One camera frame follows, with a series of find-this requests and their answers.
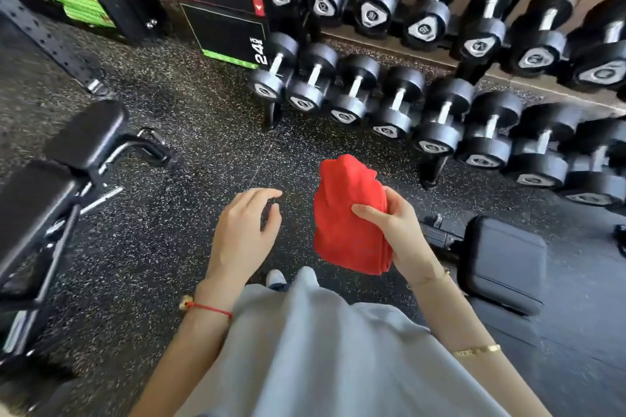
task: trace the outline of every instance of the gray t-shirt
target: gray t-shirt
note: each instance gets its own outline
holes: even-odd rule
[[[427,328],[348,305],[303,267],[287,293],[246,286],[222,352],[176,417],[506,417]]]

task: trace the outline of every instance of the person's left hand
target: person's left hand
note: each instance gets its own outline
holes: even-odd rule
[[[274,203],[261,231],[263,208],[281,195],[280,190],[253,188],[235,196],[217,222],[207,278],[228,277],[243,286],[252,277],[272,250],[282,220]]]

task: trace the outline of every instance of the red string bracelet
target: red string bracelet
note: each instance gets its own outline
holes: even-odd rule
[[[193,297],[191,295],[184,295],[183,299],[180,301],[180,304],[178,305],[178,309],[179,310],[183,310],[183,311],[187,311],[192,307],[196,307],[196,308],[201,308],[204,310],[210,310],[212,312],[218,312],[221,313],[223,315],[226,315],[229,320],[233,318],[233,314],[231,312],[227,312],[226,310],[220,310],[218,308],[213,308],[210,307],[208,305],[203,305],[201,303],[196,303],[193,301]]]

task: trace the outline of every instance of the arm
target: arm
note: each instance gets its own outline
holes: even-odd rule
[[[450,352],[495,344],[428,246],[411,204],[391,188],[386,187],[386,193],[389,214],[364,205],[354,205],[352,211],[380,227],[394,250],[395,266],[411,286],[432,334]],[[457,359],[513,417],[550,416],[501,351]]]
[[[196,287],[194,302],[231,311],[246,282],[269,254],[280,228],[273,204],[261,231],[261,213],[282,192],[253,189],[239,193],[215,228],[207,277]],[[185,403],[219,355],[228,316],[192,308],[163,353],[129,417],[171,417]]]

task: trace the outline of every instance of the green label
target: green label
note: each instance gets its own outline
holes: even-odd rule
[[[72,20],[89,25],[115,28],[106,10],[98,0],[54,0],[63,4],[63,10]]]
[[[259,67],[259,65],[255,65],[254,63],[245,62],[243,60],[238,60],[237,58],[227,57],[226,55],[221,55],[219,53],[215,53],[214,51],[202,50],[202,53],[204,53],[206,57],[215,58],[216,60],[232,63],[233,65],[244,66],[251,70]]]

